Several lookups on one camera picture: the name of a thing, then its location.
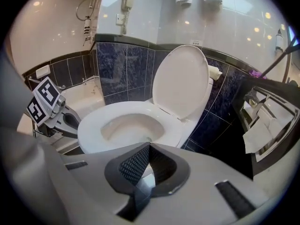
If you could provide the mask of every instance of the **wall outlet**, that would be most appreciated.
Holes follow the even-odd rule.
[[[200,41],[200,40],[191,39],[189,43],[194,46],[202,46],[202,41]]]
[[[117,14],[116,15],[116,24],[117,25],[123,25],[124,19],[125,19],[125,15],[124,14]]]

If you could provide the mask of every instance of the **white toilet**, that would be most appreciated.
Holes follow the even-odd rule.
[[[79,145],[84,153],[140,142],[180,148],[197,125],[212,84],[202,51],[191,45],[179,46],[160,64],[152,99],[110,104],[93,111],[79,124]]]

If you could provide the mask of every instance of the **toilet bowl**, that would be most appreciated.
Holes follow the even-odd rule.
[[[204,111],[212,84],[202,51],[179,46],[160,64],[152,99],[110,104],[91,112],[79,124],[78,143],[84,153],[140,142],[181,147]]]

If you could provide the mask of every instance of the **wall-mounted telephone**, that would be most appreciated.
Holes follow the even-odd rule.
[[[127,33],[127,23],[129,17],[129,11],[133,6],[133,0],[122,0],[122,10],[125,12],[125,19],[123,23],[123,34]]]

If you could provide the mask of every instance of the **toilet lid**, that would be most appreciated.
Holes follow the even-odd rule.
[[[182,45],[160,64],[153,82],[153,102],[183,119],[198,108],[208,87],[209,69],[202,51]]]

